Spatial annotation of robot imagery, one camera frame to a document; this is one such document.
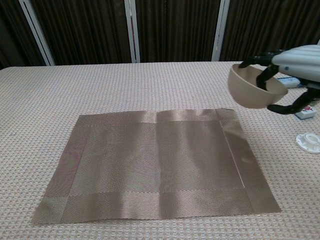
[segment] dark brown curtain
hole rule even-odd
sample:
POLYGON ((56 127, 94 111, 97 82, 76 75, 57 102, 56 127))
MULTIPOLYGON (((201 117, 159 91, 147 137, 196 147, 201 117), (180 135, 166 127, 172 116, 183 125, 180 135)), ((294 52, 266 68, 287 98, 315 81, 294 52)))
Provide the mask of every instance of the dark brown curtain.
POLYGON ((45 61, 18 0, 0 0, 0 69, 45 61))
POLYGON ((231 0, 220 61, 242 61, 319 39, 319 0, 231 0))
POLYGON ((142 62, 211 61, 220 0, 136 0, 142 62))
POLYGON ((31 0, 56 65, 130 63, 123 0, 31 0))

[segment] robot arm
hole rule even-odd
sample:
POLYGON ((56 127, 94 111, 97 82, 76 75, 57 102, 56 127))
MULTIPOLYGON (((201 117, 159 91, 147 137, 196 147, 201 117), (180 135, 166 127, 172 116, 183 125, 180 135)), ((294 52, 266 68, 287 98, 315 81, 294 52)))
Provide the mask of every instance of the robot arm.
POLYGON ((266 82, 278 72, 298 78, 307 88, 307 91, 293 104, 288 106, 272 104, 267 107, 270 111, 278 114, 295 114, 311 102, 320 99, 320 45, 262 53, 248 58, 239 65, 239 68, 253 64, 267 67, 256 78, 256 85, 261 89, 266 90, 266 82))

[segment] textured tablecloth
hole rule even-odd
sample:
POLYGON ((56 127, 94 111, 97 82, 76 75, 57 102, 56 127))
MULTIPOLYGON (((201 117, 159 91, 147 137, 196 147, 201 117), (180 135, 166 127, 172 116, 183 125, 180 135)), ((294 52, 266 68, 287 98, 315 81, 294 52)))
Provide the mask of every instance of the textured tablecloth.
MULTIPOLYGON (((298 134, 320 134, 320 114, 299 120, 237 105, 231 62, 11 67, 0 71, 0 239, 320 239, 320 155, 298 134), (231 108, 281 213, 172 220, 33 225, 32 214, 79 115, 231 108)), ((292 89, 290 104, 303 89, 292 89)))

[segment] bowl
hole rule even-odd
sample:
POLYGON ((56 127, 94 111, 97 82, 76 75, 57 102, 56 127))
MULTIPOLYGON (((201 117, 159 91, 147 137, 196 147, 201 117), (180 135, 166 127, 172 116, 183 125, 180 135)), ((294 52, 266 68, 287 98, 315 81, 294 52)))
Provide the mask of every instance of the bowl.
POLYGON ((257 76, 262 70, 253 66, 239 68, 239 64, 232 65, 228 88, 232 98, 241 106, 248 109, 263 109, 275 104, 287 93, 288 89, 274 77, 266 82, 266 90, 257 87, 257 76))

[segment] white bottle cap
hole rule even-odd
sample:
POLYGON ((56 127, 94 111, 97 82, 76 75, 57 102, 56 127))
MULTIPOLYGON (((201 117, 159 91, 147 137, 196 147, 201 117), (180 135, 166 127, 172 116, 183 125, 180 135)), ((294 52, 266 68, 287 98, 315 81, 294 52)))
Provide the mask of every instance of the white bottle cap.
POLYGON ((320 154, 320 136, 314 133, 305 133, 296 136, 299 147, 311 154, 320 154))

